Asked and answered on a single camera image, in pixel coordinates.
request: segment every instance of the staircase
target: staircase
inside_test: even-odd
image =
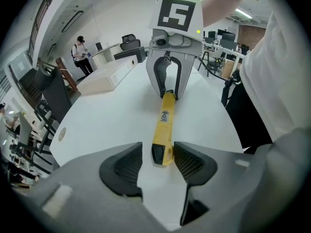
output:
[[[28,95],[34,100],[35,104],[38,104],[42,97],[42,92],[35,87],[35,75],[37,71],[30,69],[20,80],[19,83],[28,93]]]

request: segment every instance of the person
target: person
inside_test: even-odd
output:
[[[241,45],[239,44],[239,42],[237,43],[237,48],[236,48],[235,51],[239,52],[239,53],[242,53]]]
[[[8,177],[10,183],[22,183],[23,179],[24,179],[22,176],[25,176],[25,177],[32,179],[32,180],[35,180],[35,181],[38,181],[40,178],[39,175],[33,175],[33,174],[17,167],[16,164],[8,161],[2,155],[1,148],[0,148],[0,165],[1,165],[2,171],[3,171],[5,176],[7,176],[8,171],[10,171],[10,173],[9,173],[10,176]]]
[[[310,47],[285,0],[268,0],[265,36],[240,66],[242,83],[226,110],[243,148],[254,153],[293,129],[311,126]],[[242,0],[202,0],[204,27],[230,15]]]
[[[11,117],[5,111],[5,103],[0,104],[0,113],[2,115],[2,121],[4,122],[5,126],[12,130],[14,133],[20,133],[20,124],[17,116]]]
[[[77,58],[77,62],[75,62],[76,66],[78,66],[82,72],[86,76],[90,75],[93,72],[93,69],[86,57],[86,54],[88,53],[87,48],[84,46],[84,39],[83,36],[79,36],[77,38],[76,43],[72,47],[72,56],[74,58]]]

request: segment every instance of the backpack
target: backpack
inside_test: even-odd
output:
[[[74,62],[74,63],[77,63],[77,62],[78,62],[78,60],[77,60],[77,58],[76,58],[76,57],[74,57],[74,56],[73,56],[73,54],[72,54],[72,49],[71,49],[71,56],[72,56],[73,62]]]

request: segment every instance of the white table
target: white table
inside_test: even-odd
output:
[[[96,68],[98,69],[107,62],[114,61],[115,60],[114,55],[119,52],[122,52],[122,49],[120,47],[120,43],[117,43],[105,49],[97,51],[91,57],[96,65]]]
[[[210,43],[206,43],[206,42],[204,43],[204,45],[207,47],[221,49],[222,51],[224,51],[226,53],[226,55],[232,54],[232,55],[236,56],[236,59],[235,59],[235,62],[234,62],[234,65],[233,65],[233,68],[232,68],[230,75],[232,75],[232,73],[237,69],[240,58],[243,59],[245,57],[244,54],[241,54],[241,53],[236,52],[236,51],[232,51],[230,49],[223,48],[222,46],[218,46],[218,45],[214,45],[214,44],[210,44]]]
[[[162,99],[151,86],[145,64],[146,60],[138,63],[114,91],[80,97],[60,124],[50,150],[62,166],[81,155],[143,142],[138,176],[143,203],[158,221],[174,229],[183,211],[186,183],[175,163],[168,167],[153,163],[151,145]],[[167,73],[166,88],[170,90],[175,87],[177,65],[169,66]],[[67,131],[59,142],[64,127]],[[183,97],[175,105],[174,141],[242,152],[229,115],[194,68]]]

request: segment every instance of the yellow tool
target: yellow tool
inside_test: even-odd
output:
[[[175,95],[172,90],[163,96],[161,113],[157,120],[155,136],[152,143],[152,157],[155,164],[167,166],[174,161],[173,145],[171,143]]]

